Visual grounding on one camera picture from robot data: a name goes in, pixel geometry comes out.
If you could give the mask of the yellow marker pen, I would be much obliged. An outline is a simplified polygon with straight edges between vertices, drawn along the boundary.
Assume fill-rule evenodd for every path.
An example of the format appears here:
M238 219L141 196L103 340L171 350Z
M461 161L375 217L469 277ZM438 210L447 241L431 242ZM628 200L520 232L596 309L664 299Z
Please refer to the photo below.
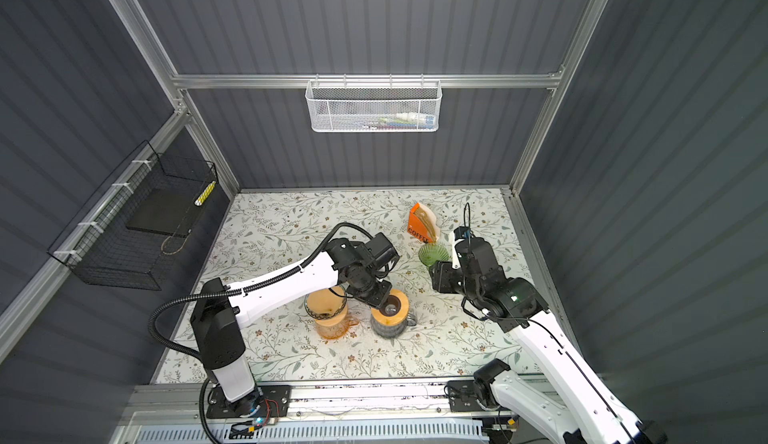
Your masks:
M216 180L212 180L210 183L206 185L206 187L200 192L200 194L197 196L197 198L194 201L194 205L196 207L202 207L206 200L209 198L209 196L212 194L212 192L215 190L217 185Z

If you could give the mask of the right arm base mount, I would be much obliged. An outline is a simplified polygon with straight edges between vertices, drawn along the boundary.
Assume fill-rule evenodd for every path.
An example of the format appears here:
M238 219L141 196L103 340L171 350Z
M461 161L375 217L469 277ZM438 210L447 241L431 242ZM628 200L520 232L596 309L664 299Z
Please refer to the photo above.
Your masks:
M456 413L499 412L516 415L517 412L501 404L496 394L498 382L449 380L443 387L449 407Z

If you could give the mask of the grey glass carafe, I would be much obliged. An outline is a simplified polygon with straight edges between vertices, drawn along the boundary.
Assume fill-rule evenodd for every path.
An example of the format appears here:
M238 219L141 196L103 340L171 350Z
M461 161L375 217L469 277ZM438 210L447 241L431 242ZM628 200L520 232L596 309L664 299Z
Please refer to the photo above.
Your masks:
M400 336L408 327L414 327L417 324L416 318L404 310L394 314L386 315L378 309L371 311L370 324L373 332L386 339L394 339Z

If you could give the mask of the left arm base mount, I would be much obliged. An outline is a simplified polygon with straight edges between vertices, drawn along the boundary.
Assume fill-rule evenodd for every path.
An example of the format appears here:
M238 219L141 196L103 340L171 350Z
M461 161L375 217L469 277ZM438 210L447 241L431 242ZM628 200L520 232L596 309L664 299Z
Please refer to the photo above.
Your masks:
M257 385L255 390L236 401L229 401L216 384L206 397L209 419L285 417L291 400L289 385Z

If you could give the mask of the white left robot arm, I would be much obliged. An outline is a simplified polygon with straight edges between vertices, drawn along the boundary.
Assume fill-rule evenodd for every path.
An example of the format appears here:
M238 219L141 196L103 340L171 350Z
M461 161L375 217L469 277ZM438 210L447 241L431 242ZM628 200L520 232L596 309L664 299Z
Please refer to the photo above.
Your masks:
M346 296L380 309L392 289L386 277L399 259L382 233L365 242L328 237L294 266L235 283L230 290L219 279L207 282L190 318L207 376L229 403L257 396L243 329L278 307L339 284L347 286Z

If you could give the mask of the grey glass dripper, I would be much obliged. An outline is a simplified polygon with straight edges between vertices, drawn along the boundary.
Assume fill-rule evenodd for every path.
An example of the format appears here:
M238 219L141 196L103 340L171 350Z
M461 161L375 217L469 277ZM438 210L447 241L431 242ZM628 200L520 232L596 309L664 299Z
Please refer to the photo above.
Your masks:
M348 312L346 293L341 286L312 292L304 299L304 309L318 324L337 324Z

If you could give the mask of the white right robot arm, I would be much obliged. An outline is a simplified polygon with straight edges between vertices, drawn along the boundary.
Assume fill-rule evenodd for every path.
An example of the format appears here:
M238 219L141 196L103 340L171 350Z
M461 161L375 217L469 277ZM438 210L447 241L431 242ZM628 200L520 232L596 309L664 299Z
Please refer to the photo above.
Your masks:
M553 443L667 442L658 423L641 420L602 382L534 285L507 277L491 244L469 226L454 230L451 259L429 272L435 291L461 296L466 315L510 334L561 399L552 402L495 358L473 374L472 394L482 408L506 408Z

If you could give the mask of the green glass dripper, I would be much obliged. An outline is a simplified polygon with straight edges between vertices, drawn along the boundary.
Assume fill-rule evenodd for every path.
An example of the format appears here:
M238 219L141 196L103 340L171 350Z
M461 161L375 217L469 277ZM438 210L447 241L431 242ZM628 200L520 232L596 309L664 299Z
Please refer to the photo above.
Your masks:
M452 261L451 252L440 243L425 243L418 250L418 258L427 268L437 262Z

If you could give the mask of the black flat pad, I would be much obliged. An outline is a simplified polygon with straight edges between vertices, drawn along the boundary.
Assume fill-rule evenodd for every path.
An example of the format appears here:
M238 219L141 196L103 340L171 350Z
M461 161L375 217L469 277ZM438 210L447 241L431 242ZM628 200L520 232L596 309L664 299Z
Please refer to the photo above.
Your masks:
M126 228L185 238L191 233L202 212L202 207L196 207L194 201L193 197L180 191L154 189L133 212Z

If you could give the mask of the orange glass carafe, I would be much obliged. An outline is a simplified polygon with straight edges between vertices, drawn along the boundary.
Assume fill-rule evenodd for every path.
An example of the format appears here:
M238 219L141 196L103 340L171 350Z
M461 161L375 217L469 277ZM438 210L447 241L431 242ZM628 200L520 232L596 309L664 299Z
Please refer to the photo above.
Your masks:
M329 319L315 320L315 330L325 340L336 340L344 336L350 327L357 326L359 319L347 312Z

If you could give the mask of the orange coffee filter box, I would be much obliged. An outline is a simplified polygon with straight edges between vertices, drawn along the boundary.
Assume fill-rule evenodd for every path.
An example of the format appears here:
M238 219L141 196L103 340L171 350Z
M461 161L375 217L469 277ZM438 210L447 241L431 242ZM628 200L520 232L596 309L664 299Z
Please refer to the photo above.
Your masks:
M434 212L422 203L416 203L409 211L407 231L423 243L437 243L440 228Z

